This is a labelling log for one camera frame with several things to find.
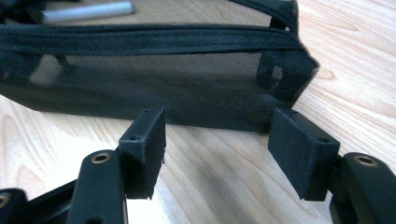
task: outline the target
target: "brass insert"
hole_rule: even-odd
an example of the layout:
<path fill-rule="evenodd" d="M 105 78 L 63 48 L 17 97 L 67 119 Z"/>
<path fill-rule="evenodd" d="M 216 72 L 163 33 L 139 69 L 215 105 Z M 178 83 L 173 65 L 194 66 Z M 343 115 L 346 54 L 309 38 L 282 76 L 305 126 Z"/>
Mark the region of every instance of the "brass insert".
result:
<path fill-rule="evenodd" d="M 378 162 L 375 160 L 366 157 L 366 156 L 355 156 L 354 157 L 355 161 L 357 161 L 360 164 L 366 165 L 366 166 L 377 166 Z"/>
<path fill-rule="evenodd" d="M 6 206 L 6 204 L 8 204 L 10 199 L 11 199 L 10 193 L 1 193 L 0 194 L 0 208 Z"/>
<path fill-rule="evenodd" d="M 99 154 L 95 155 L 94 157 L 92 157 L 91 162 L 98 164 L 98 163 L 103 163 L 108 160 L 110 160 L 110 155 L 108 155 L 107 153 L 99 153 Z"/>

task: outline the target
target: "table surface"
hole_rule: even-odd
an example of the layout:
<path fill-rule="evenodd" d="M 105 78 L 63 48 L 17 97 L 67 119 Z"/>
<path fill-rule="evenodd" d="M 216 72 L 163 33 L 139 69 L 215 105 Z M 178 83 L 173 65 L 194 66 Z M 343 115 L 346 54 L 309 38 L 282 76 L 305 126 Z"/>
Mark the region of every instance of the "table surface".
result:
<path fill-rule="evenodd" d="M 210 5 L 218 2 L 136 0 L 132 22 L 171 21 L 166 13 L 185 21 L 258 21 L 233 4 Z M 321 67 L 294 109 L 339 140 L 342 154 L 373 155 L 396 172 L 396 2 L 299 5 L 301 40 Z M 57 188 L 78 176 L 86 155 L 115 148 L 130 124 L 35 112 L 0 96 L 0 189 L 22 188 L 32 199 Z M 166 135 L 154 197 L 128 202 L 131 223 L 331 223 L 331 195 L 300 201 L 267 135 L 176 125 L 167 125 Z"/>

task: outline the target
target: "screw hole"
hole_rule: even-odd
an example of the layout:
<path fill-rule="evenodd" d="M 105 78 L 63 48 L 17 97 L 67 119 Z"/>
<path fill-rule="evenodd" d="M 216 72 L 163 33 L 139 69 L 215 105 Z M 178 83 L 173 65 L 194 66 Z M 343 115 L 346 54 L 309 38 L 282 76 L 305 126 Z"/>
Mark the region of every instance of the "screw hole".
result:
<path fill-rule="evenodd" d="M 132 136 L 130 137 L 130 139 L 131 139 L 132 141 L 135 141 L 135 140 L 137 140 L 137 137 L 138 137 L 138 136 L 136 136 L 136 135 L 132 135 Z"/>
<path fill-rule="evenodd" d="M 110 155 L 108 155 L 107 153 L 101 153 L 101 154 L 97 154 L 96 156 L 92 157 L 91 162 L 103 163 L 108 160 L 110 160 Z"/>
<path fill-rule="evenodd" d="M 6 204 L 8 204 L 10 199 L 11 199 L 11 194 L 9 193 L 0 194 L 0 208 L 6 206 Z"/>
<path fill-rule="evenodd" d="M 328 143 L 329 142 L 329 139 L 326 139 L 326 138 L 318 138 L 318 140 L 320 142 L 322 142 L 322 143 Z"/>
<path fill-rule="evenodd" d="M 355 161 L 357 161 L 360 164 L 366 165 L 366 166 L 377 166 L 378 162 L 375 160 L 366 157 L 366 156 L 356 156 Z"/>

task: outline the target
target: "black plastic part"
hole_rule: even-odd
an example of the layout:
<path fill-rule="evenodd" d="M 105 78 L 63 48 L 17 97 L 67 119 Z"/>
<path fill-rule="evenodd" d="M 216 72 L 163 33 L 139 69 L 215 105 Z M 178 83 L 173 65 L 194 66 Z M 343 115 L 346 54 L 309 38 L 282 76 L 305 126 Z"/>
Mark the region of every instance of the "black plastic part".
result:
<path fill-rule="evenodd" d="M 347 195 L 347 187 L 340 174 L 340 166 L 343 161 L 341 156 L 338 156 L 337 162 L 328 167 L 325 184 L 327 189 L 332 193 L 332 198 L 343 206 L 352 207 L 349 196 Z"/>
<path fill-rule="evenodd" d="M 300 198 L 324 201 L 326 171 L 337 159 L 340 143 L 312 121 L 286 107 L 277 107 L 268 148 Z"/>
<path fill-rule="evenodd" d="M 353 207 L 338 202 L 334 197 L 330 202 L 330 213 L 332 214 L 333 224 L 358 223 Z"/>
<path fill-rule="evenodd" d="M 26 194 L 21 189 L 0 190 L 0 224 L 29 223 Z"/>
<path fill-rule="evenodd" d="M 102 150 L 87 156 L 81 164 L 67 223 L 121 224 L 127 223 L 126 215 L 119 153 Z"/>
<path fill-rule="evenodd" d="M 76 180 L 30 201 L 32 223 L 65 223 L 75 185 Z"/>
<path fill-rule="evenodd" d="M 348 153 L 339 174 L 358 219 L 340 223 L 396 223 L 396 176 L 384 162 L 365 154 Z M 334 223 L 337 223 L 335 217 L 347 220 L 351 216 L 341 209 L 332 211 Z"/>
<path fill-rule="evenodd" d="M 164 110 L 146 109 L 119 141 L 125 193 L 128 199 L 152 197 L 165 153 Z"/>

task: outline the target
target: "wood grain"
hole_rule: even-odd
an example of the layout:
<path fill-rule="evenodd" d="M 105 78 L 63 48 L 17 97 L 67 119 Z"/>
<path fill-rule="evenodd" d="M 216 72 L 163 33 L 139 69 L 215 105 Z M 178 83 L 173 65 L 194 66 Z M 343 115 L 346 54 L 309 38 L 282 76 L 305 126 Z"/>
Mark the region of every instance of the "wood grain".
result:
<path fill-rule="evenodd" d="M 210 7 L 219 1 L 160 2 L 136 0 L 139 10 L 157 11 L 132 22 L 258 20 L 233 5 Z M 374 155 L 395 172 L 396 2 L 299 4 L 301 39 L 321 67 L 294 109 L 338 139 L 342 153 Z M 0 189 L 23 188 L 32 199 L 59 187 L 77 177 L 86 155 L 114 148 L 130 123 L 40 113 L 0 97 Z M 131 223 L 331 223 L 330 195 L 325 203 L 300 201 L 266 135 L 175 125 L 166 133 L 154 198 L 128 202 Z"/>

